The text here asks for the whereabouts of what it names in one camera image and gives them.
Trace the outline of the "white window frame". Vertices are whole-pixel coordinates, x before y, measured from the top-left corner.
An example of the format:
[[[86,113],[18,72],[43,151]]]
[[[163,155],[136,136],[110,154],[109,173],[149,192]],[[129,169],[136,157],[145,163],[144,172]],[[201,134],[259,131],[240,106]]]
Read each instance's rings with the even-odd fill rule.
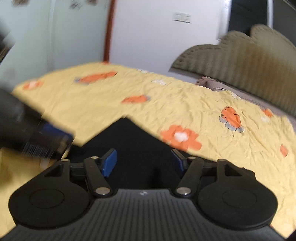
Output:
[[[232,0],[222,0],[219,29],[217,39],[221,40],[229,31],[229,21],[231,16]]]

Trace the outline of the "white wall switch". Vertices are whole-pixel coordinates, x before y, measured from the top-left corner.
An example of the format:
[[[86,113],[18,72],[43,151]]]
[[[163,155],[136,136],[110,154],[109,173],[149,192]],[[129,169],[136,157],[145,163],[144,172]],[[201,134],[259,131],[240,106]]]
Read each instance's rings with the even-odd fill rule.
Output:
[[[185,13],[174,13],[173,20],[177,22],[189,23],[191,24],[191,15]]]

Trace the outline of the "olive upholstered headboard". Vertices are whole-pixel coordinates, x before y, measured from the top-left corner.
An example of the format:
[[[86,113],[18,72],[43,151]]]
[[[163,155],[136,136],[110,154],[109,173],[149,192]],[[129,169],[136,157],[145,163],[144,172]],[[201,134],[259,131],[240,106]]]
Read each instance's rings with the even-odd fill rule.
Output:
[[[295,45],[266,25],[250,35],[231,31],[218,45],[196,45],[172,63],[173,69],[209,76],[295,115]]]

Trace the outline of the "red-brown door frame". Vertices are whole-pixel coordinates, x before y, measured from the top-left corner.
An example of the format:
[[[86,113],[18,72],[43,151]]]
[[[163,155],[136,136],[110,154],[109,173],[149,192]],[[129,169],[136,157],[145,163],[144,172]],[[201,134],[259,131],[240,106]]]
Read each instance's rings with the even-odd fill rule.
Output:
[[[116,0],[111,0],[110,6],[109,6],[108,19],[107,19],[107,26],[106,26],[106,37],[105,37],[105,46],[104,46],[104,55],[103,55],[104,62],[109,61],[115,5],[116,5]]]

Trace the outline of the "black cloth garment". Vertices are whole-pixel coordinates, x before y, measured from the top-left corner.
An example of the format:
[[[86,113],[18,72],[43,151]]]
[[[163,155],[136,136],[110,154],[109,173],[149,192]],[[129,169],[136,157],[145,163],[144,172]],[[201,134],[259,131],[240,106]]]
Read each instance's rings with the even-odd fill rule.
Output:
[[[117,163],[109,177],[100,171],[100,158],[110,149],[117,151]],[[177,149],[188,160],[188,169],[179,173],[171,149]],[[167,190],[173,196],[191,198],[202,188],[218,182],[234,186],[255,181],[254,172],[220,160],[217,162],[190,156],[172,148],[128,118],[112,123],[81,147],[68,154],[70,181],[95,195],[97,188],[109,188],[115,195],[121,190]]]

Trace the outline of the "grey brown pillow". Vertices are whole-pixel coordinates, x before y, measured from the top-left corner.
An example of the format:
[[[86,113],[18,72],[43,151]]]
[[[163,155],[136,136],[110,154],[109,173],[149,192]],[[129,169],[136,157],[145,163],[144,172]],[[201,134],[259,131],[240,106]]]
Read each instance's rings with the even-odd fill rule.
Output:
[[[224,83],[219,82],[219,81],[212,79],[210,77],[206,77],[206,76],[200,77],[197,80],[196,85],[206,87],[206,88],[213,90],[213,91],[230,91],[234,94],[234,97],[236,99],[240,98],[245,101],[251,102],[253,104],[256,104],[257,106],[259,106],[262,109],[269,108],[273,113],[275,113],[277,115],[287,115],[287,113],[284,112],[283,110],[277,108],[276,106],[270,104],[269,102],[266,102],[266,101],[260,99],[259,97],[253,96],[247,92],[236,89],[234,87],[230,87],[229,85],[225,85]]]

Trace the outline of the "yellow carrot print bedspread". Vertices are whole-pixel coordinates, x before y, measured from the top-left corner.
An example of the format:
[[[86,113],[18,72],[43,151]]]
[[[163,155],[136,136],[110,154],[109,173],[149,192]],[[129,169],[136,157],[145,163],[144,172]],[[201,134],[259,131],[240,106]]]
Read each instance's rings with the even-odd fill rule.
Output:
[[[25,81],[13,94],[79,146],[128,117],[164,145],[250,169],[278,199],[273,227],[284,237],[295,230],[295,132],[286,116],[230,91],[104,62]]]

